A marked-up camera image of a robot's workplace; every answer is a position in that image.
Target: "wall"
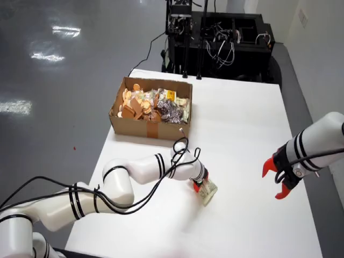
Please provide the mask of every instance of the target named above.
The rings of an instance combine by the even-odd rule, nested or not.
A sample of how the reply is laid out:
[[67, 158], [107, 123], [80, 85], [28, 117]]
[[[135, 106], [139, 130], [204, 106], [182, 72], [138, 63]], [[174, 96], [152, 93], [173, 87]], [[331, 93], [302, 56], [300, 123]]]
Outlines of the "wall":
[[284, 43], [289, 34], [299, 0], [246, 0], [245, 13], [263, 15], [265, 23], [270, 23], [275, 40]]
[[256, 13], [259, 0], [246, 0], [244, 5], [245, 13]]
[[[305, 28], [300, 8], [309, 19]], [[285, 42], [313, 121], [344, 113], [343, 12], [343, 0], [300, 0]], [[344, 205], [344, 160], [330, 169]]]
[[[227, 10], [227, 2], [230, 0], [216, 0], [216, 12], [226, 12]], [[192, 5], [193, 11], [203, 11], [204, 9], [204, 0], [194, 0], [196, 4], [202, 6], [202, 8]], [[214, 0], [208, 1], [208, 9], [207, 12], [214, 12]]]

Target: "gray floor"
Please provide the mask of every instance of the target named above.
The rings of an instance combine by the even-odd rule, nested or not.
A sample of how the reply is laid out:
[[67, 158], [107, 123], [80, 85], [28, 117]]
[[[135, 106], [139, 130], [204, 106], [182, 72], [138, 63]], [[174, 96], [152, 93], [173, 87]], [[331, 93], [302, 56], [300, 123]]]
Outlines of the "gray floor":
[[[146, 56], [151, 39], [164, 31], [164, 9], [162, 0], [0, 2], [0, 202], [35, 175], [69, 184], [90, 180], [110, 128], [107, 113], [118, 85]], [[154, 43], [140, 68], [160, 70], [164, 40]], [[274, 56], [296, 134], [312, 121], [288, 51], [276, 45]], [[320, 180], [308, 177], [305, 182], [323, 256], [340, 257], [344, 213], [332, 176], [325, 171]], [[37, 182], [13, 201], [59, 189]], [[70, 229], [51, 233], [35, 225], [60, 248]], [[288, 226], [281, 225], [281, 241], [283, 230]]]

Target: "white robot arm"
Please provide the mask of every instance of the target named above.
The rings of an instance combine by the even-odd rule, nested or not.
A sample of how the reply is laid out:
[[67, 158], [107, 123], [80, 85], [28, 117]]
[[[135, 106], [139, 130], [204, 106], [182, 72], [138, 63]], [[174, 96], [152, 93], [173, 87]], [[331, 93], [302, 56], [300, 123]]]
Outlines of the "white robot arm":
[[344, 115], [331, 112], [279, 148], [265, 162], [263, 177], [269, 170], [277, 172], [275, 182], [282, 182], [282, 192], [275, 197], [283, 199], [304, 176], [318, 176], [318, 170], [343, 157]]
[[[174, 164], [182, 164], [182, 166], [172, 168]], [[33, 255], [32, 225], [37, 221], [41, 221], [48, 230], [57, 231], [90, 213], [125, 212], [134, 202], [130, 177], [140, 184], [159, 180], [162, 177], [175, 180], [192, 179], [197, 190], [197, 185], [207, 179], [208, 172], [187, 150], [183, 142], [176, 143], [169, 154], [159, 153], [133, 161], [111, 160], [104, 167], [104, 185], [98, 189], [98, 192], [123, 208], [116, 208], [114, 211], [113, 207], [109, 208], [109, 204], [105, 204], [101, 198], [97, 198], [91, 192], [76, 191], [77, 187], [92, 190], [87, 184], [78, 182], [69, 189], [64, 189], [64, 191], [69, 190], [68, 193], [6, 209], [0, 213], [0, 239], [2, 239], [0, 257], [18, 257], [18, 254], [31, 257]]]

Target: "brown tape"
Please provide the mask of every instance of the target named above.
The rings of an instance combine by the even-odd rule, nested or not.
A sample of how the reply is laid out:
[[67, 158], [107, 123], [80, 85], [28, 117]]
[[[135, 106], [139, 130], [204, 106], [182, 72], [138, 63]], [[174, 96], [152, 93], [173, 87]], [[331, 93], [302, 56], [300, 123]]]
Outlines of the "brown tape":
[[147, 122], [147, 137], [157, 138], [158, 137], [158, 123]]

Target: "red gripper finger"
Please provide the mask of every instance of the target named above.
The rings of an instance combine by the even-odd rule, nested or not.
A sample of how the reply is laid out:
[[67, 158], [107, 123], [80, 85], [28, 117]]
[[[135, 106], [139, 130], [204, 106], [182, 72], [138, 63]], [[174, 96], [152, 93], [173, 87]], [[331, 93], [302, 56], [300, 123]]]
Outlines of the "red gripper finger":
[[275, 198], [281, 200], [285, 198], [290, 193], [290, 189], [288, 189], [285, 184], [282, 183], [282, 192], [276, 194]]
[[195, 192], [199, 192], [199, 188], [200, 186], [198, 186], [195, 182], [193, 183], [193, 189], [195, 190]]
[[269, 170], [272, 170], [274, 172], [277, 172], [277, 168], [274, 164], [274, 157], [269, 158], [263, 166], [263, 177], [266, 176]]

